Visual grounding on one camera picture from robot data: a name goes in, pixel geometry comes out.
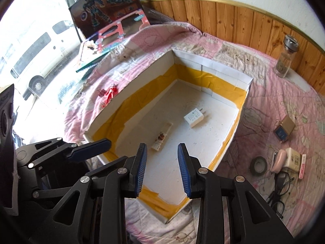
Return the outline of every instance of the yellow tape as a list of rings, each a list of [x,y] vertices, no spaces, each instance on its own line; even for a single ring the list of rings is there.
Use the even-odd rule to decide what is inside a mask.
[[[234,85],[224,81],[223,79],[204,71],[194,70],[180,64],[171,66],[165,74],[158,76],[135,93],[130,95],[116,110],[116,112],[105,122],[93,135],[93,140],[100,140],[106,137],[111,140],[112,148],[109,152],[105,153],[109,161],[117,159],[115,154],[116,141],[124,129],[124,124],[130,120],[136,113],[150,103],[157,97],[164,89],[166,89],[174,80],[181,79],[188,83],[209,88],[214,93],[232,101],[236,107],[241,110],[246,97],[246,91],[235,87]],[[230,141],[235,128],[239,121],[239,114],[235,123],[230,129],[222,147],[216,157],[209,165],[209,169],[213,169],[221,155],[223,154],[228,142]],[[172,205],[165,202],[159,197],[158,193],[150,191],[148,188],[143,187],[139,198],[150,206],[157,213],[170,219],[175,215],[188,201],[184,198],[178,205]]]
[[[214,93],[232,101],[240,109],[245,101],[246,91],[205,71],[198,71],[180,64],[174,64],[178,78],[191,84],[209,88]]]

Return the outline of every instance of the white charger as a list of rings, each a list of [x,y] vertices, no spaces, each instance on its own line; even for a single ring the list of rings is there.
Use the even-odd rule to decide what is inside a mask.
[[[190,125],[191,128],[203,120],[204,112],[202,113],[202,110],[203,109],[199,110],[195,108],[193,111],[189,112],[186,116],[184,116],[185,121]]]

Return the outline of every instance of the window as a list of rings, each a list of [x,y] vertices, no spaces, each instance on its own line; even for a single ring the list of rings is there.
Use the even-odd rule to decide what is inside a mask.
[[[52,28],[56,34],[61,34],[65,30],[68,30],[69,28],[74,27],[74,24],[69,20],[64,20],[56,23]]]
[[[5,67],[5,65],[7,64],[7,62],[4,60],[4,57],[0,58],[0,73],[3,70],[3,68]]]
[[[19,76],[17,75],[17,73],[15,73],[15,71],[13,69],[10,70],[10,74],[12,75],[12,77],[14,77],[15,79],[17,79]]]
[[[51,38],[47,32],[41,35],[38,40],[36,40],[33,45],[31,45],[28,50],[20,57],[17,63],[14,65],[14,70],[19,76],[27,65],[35,58],[39,52],[45,48],[45,46],[51,42]]]

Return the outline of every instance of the van wheel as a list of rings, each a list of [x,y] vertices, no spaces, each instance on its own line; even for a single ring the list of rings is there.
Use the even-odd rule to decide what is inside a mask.
[[[37,94],[37,95],[41,95],[45,88],[46,88],[46,81],[43,77],[39,76],[39,77],[34,77],[30,83],[30,88],[31,90]]]

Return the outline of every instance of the pink quilt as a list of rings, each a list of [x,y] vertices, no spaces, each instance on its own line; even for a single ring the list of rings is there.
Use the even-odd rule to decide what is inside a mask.
[[[170,49],[213,59],[253,78],[237,132],[217,174],[230,178],[243,175],[266,199],[274,189],[274,175],[267,171],[262,177],[252,176],[251,160],[262,156],[270,169],[272,155],[280,148],[292,147],[307,154],[304,178],[298,180],[297,175],[291,174],[295,180],[290,193],[282,197],[283,222],[296,235],[324,194],[325,107],[317,93],[294,71],[285,79],[277,77],[272,71],[276,60],[259,51],[201,33],[188,23],[150,26],[115,48],[95,68],[69,106],[66,141],[83,140],[82,135],[103,109],[103,94],[113,84],[120,92]],[[280,144],[273,130],[286,114],[296,128],[290,140]],[[169,224],[162,224],[139,201],[126,199],[127,230],[142,243],[195,243],[198,213],[199,202],[192,201]]]

